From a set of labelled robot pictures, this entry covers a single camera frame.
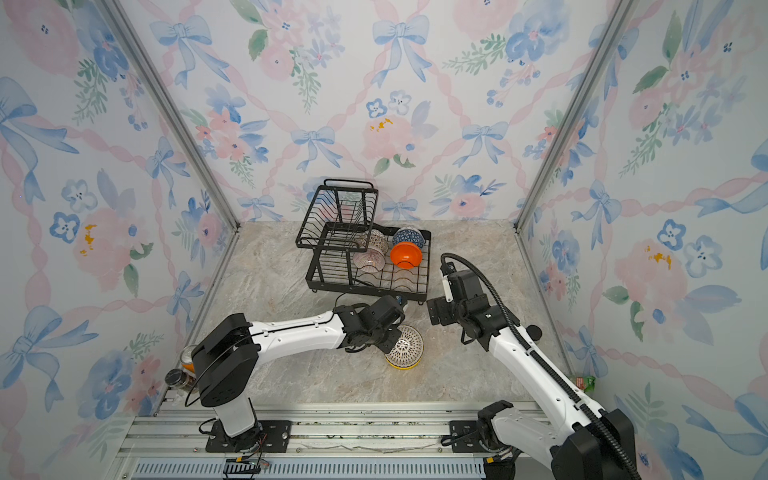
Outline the white lattice yellow bowl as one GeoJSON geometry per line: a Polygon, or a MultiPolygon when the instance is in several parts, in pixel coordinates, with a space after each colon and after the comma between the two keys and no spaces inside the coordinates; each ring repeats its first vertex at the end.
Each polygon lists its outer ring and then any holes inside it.
{"type": "Polygon", "coordinates": [[[424,340],[414,327],[402,326],[400,332],[399,339],[385,358],[395,369],[410,370],[416,367],[423,357],[424,340]]]}

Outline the blue triangle pattern bowl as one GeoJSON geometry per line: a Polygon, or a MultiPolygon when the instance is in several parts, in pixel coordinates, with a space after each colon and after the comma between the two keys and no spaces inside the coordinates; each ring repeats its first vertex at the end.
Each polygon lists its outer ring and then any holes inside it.
{"type": "Polygon", "coordinates": [[[422,249],[425,245],[426,239],[421,231],[412,226],[405,226],[399,228],[393,235],[393,244],[398,245],[400,243],[411,243],[416,245],[419,249],[422,249]]]}

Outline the pink striped bowl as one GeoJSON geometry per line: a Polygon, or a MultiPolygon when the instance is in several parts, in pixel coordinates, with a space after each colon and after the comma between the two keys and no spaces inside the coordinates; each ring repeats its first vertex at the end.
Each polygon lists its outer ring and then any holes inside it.
{"type": "Polygon", "coordinates": [[[384,255],[369,250],[366,250],[365,252],[356,252],[353,255],[352,260],[355,267],[363,273],[374,274],[381,272],[386,265],[384,255]]]}

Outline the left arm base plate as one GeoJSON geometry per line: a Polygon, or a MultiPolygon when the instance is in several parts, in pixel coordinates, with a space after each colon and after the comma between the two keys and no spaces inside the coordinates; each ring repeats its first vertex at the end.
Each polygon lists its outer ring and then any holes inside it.
{"type": "Polygon", "coordinates": [[[244,433],[229,436],[220,420],[209,431],[205,451],[207,453],[285,453],[290,440],[292,422],[288,420],[256,421],[244,433]]]}

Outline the plain orange bowl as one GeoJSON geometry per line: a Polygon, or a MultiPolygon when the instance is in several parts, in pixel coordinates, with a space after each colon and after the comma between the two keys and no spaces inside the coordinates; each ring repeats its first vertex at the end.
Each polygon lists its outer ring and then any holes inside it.
{"type": "Polygon", "coordinates": [[[404,270],[411,270],[420,266],[423,261],[421,248],[412,242],[399,242],[390,250],[392,263],[404,270]]]}

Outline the brown checker pattern bowl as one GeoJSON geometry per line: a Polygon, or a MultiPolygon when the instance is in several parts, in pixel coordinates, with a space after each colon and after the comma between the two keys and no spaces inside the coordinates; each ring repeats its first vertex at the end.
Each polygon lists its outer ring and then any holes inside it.
{"type": "Polygon", "coordinates": [[[387,236],[379,230],[373,229],[368,242],[368,250],[386,255],[389,252],[389,249],[390,245],[387,236]]]}

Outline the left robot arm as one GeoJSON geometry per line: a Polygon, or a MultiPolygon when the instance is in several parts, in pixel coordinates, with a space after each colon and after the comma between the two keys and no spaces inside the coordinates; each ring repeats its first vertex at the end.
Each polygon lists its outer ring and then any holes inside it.
{"type": "Polygon", "coordinates": [[[227,316],[192,351],[196,400],[214,411],[208,453],[248,453],[270,437],[246,387],[257,366],[316,350],[349,354],[375,347],[390,353],[402,336],[407,300],[385,295],[372,304],[339,305],[315,316],[277,322],[227,316]]]}

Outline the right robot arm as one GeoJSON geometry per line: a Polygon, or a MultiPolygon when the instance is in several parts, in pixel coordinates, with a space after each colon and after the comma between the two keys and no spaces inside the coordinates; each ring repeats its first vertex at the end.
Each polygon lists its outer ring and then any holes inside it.
{"type": "Polygon", "coordinates": [[[639,478],[628,416],[606,410],[562,373],[478,267],[454,253],[442,254],[440,263],[444,294],[427,302],[431,323],[460,326],[462,344],[476,343],[501,362],[547,418],[494,402],[477,414],[483,446],[524,453],[557,479],[639,478]]]}

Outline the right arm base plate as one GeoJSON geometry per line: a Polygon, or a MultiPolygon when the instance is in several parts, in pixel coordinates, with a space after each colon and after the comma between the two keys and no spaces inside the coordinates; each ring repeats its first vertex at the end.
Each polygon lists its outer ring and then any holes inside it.
{"type": "Polygon", "coordinates": [[[498,455],[521,452],[513,446],[492,444],[491,440],[484,440],[476,421],[451,420],[448,422],[448,428],[449,433],[441,438],[440,445],[450,448],[453,453],[498,455]]]}

